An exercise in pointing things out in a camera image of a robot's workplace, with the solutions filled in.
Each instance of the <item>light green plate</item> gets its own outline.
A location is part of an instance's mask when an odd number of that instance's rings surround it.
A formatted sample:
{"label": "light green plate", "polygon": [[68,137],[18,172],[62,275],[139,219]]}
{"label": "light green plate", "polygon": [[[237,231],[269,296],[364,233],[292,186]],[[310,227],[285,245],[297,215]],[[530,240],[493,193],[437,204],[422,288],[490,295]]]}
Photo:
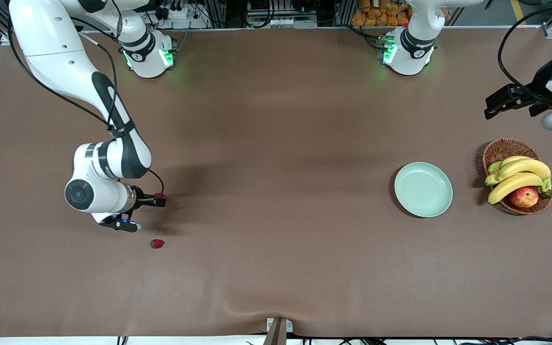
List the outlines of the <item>light green plate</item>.
{"label": "light green plate", "polygon": [[453,186],[437,166],[416,162],[397,173],[395,195],[408,212],[429,218],[440,216],[451,206]]}

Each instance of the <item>wicker basket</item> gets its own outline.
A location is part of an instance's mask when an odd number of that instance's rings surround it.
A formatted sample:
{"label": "wicker basket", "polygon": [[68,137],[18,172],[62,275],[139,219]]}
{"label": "wicker basket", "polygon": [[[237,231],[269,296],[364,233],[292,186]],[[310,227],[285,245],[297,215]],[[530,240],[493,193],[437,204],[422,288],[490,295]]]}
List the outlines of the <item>wicker basket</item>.
{"label": "wicker basket", "polygon": [[[532,150],[530,146],[527,146],[523,142],[514,139],[498,139],[494,142],[489,143],[489,145],[484,149],[483,152],[483,166],[484,172],[487,173],[489,165],[507,159],[512,156],[527,156],[531,159],[541,160],[538,157],[538,154]],[[551,204],[552,198],[540,199],[536,205],[528,209],[520,209],[512,203],[508,198],[502,199],[500,204],[506,207],[506,209],[514,212],[515,214],[539,214],[546,210],[546,208]]]}

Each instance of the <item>apple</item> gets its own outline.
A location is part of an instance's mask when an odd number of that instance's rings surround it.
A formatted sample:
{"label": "apple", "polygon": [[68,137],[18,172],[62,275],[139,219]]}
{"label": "apple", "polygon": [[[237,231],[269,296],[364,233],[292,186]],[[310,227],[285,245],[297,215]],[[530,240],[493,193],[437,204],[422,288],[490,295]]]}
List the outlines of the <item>apple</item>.
{"label": "apple", "polygon": [[510,194],[510,202],[519,209],[536,205],[539,198],[538,191],[532,186],[523,186]]}

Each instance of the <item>yellow stripe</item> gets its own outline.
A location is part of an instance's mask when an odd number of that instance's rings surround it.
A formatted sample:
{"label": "yellow stripe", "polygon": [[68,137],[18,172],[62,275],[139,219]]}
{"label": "yellow stripe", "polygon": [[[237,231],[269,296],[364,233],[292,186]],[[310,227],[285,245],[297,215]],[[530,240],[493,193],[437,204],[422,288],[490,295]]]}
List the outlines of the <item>yellow stripe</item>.
{"label": "yellow stripe", "polygon": [[512,5],[512,10],[515,11],[515,17],[517,18],[517,21],[521,20],[521,18],[523,18],[523,11],[521,10],[519,0],[510,0],[510,4]]}

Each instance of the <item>table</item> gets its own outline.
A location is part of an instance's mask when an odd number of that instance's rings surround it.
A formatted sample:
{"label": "table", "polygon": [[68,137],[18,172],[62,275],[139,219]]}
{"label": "table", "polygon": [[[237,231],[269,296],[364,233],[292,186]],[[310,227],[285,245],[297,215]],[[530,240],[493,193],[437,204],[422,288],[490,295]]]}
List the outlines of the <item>table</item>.
{"label": "table", "polygon": [[[538,118],[484,120],[484,98],[507,82],[495,60],[504,33],[445,29],[412,77],[379,68],[346,30],[189,33],[176,70],[149,80],[116,56],[169,195],[134,214],[135,234],[66,205],[74,150],[108,134],[3,46],[0,336],[252,334],[274,316],[304,336],[552,336],[552,207],[509,216],[485,202],[478,170],[497,138],[552,167]],[[527,82],[552,41],[517,29],[504,57]],[[413,161],[451,179],[438,218],[394,198]],[[134,183],[159,187],[151,175]]]}

